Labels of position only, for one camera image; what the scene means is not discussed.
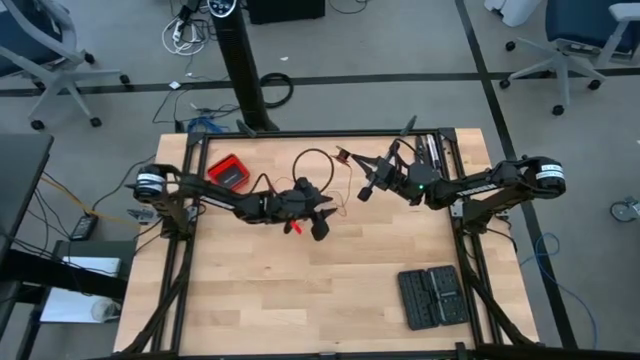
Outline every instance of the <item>wooden tabletop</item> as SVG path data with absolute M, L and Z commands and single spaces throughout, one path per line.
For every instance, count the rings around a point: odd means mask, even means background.
M 457 134 L 467 174 L 489 167 L 481 131 L 458 129 Z M 386 153 L 392 139 L 216 139 L 207 163 L 234 153 L 251 172 L 251 181 L 264 172 L 281 191 L 291 187 L 292 163 L 307 148 L 335 154 L 338 145 L 375 157 Z M 180 168 L 185 142 L 185 135 L 162 136 L 156 162 Z M 410 151 L 403 151 L 403 158 L 412 159 Z M 306 223 L 302 235 L 284 235 L 282 226 L 248 225 L 212 206 L 200 216 L 181 355 L 446 350 L 460 341 L 473 347 L 469 324 L 409 330 L 396 282 L 403 270 L 458 267 L 448 211 L 410 207 L 397 195 L 379 190 L 363 203 L 356 198 L 366 182 L 362 170 L 353 164 L 351 176 L 348 167 L 335 164 L 325 194 L 334 197 L 340 214 L 329 218 L 331 232 L 324 241 L 314 241 Z M 329 164 L 309 153 L 296 170 L 320 188 L 328 179 Z M 266 189 L 266 184 L 258 189 Z M 341 197 L 348 197 L 344 207 Z M 499 221 L 489 227 L 508 233 Z M 139 245 L 155 235 L 155 230 L 144 235 Z M 511 243 L 493 233 L 481 239 L 496 300 L 520 330 L 536 340 Z M 136 255 L 116 351 L 129 345 L 155 309 L 166 253 L 167 241 L 162 239 Z M 484 306 L 477 302 L 489 337 Z M 164 348 L 173 315 L 172 309 Z

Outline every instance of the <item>red box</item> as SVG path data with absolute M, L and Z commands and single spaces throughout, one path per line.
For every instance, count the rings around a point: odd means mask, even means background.
M 249 170 L 234 154 L 211 166 L 207 174 L 214 184 L 234 191 L 249 181 Z

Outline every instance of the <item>black case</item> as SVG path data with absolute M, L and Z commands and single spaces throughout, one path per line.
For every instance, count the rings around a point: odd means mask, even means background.
M 398 285 L 411 330 L 469 321 L 453 266 L 403 271 L 398 274 Z
M 325 15 L 325 0 L 247 0 L 252 24 L 302 19 Z

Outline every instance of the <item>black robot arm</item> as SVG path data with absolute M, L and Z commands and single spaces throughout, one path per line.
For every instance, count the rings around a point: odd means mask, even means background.
M 173 175 L 176 181 L 167 181 Z M 169 192 L 168 186 L 177 189 Z M 182 174 L 172 165 L 149 165 L 140 169 L 134 189 L 134 197 L 141 203 L 152 205 L 166 221 L 175 225 L 174 235 L 190 236 L 191 216 L 182 206 L 184 199 L 200 199 L 207 204 L 229 210 L 248 224 L 284 224 L 284 232 L 295 227 L 295 221 L 311 220 L 311 233 L 320 241 L 329 233 L 326 218 L 336 209 L 316 211 L 315 208 L 333 199 L 324 196 L 306 178 L 296 180 L 293 189 L 277 193 L 268 191 L 239 194 L 212 184 L 193 174 Z
M 385 157 L 352 155 L 369 180 L 358 194 L 360 200 L 367 201 L 377 187 L 396 193 L 412 206 L 422 203 L 423 198 L 434 210 L 455 206 L 458 209 L 454 213 L 462 218 L 465 229 L 484 233 L 493 215 L 524 201 L 556 198 L 566 190 L 562 165 L 550 158 L 525 156 L 519 161 L 502 161 L 482 173 L 446 180 L 419 156 L 414 163 L 407 164 L 398 155 L 401 144 L 406 143 L 396 139 Z M 458 202 L 492 190 L 500 191 L 484 200 Z

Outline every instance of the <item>office chair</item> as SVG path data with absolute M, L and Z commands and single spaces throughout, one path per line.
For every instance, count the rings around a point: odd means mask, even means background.
M 76 71 L 85 61 L 95 63 L 95 58 L 76 48 L 75 27 L 62 5 L 52 0 L 0 1 L 8 10 L 0 13 L 0 77 L 22 71 L 43 91 L 28 115 L 31 127 L 44 129 L 35 115 L 63 89 L 80 105 L 93 127 L 102 125 L 80 96 L 76 82 L 120 75 L 120 81 L 130 87 L 129 77 L 120 70 Z
M 577 62 L 571 56 L 587 57 L 596 68 L 609 61 L 626 65 L 640 63 L 640 2 L 638 0 L 548 0 L 547 39 L 557 49 L 547 49 L 531 41 L 518 38 L 520 44 L 549 56 L 545 61 L 513 73 L 500 82 L 500 87 L 511 86 L 511 80 L 543 72 L 543 77 L 554 70 L 558 78 L 562 103 L 552 113 L 560 116 L 570 104 L 569 70 L 594 79 L 588 88 L 597 90 L 606 80 L 596 70 Z M 513 51 L 516 44 L 506 44 Z

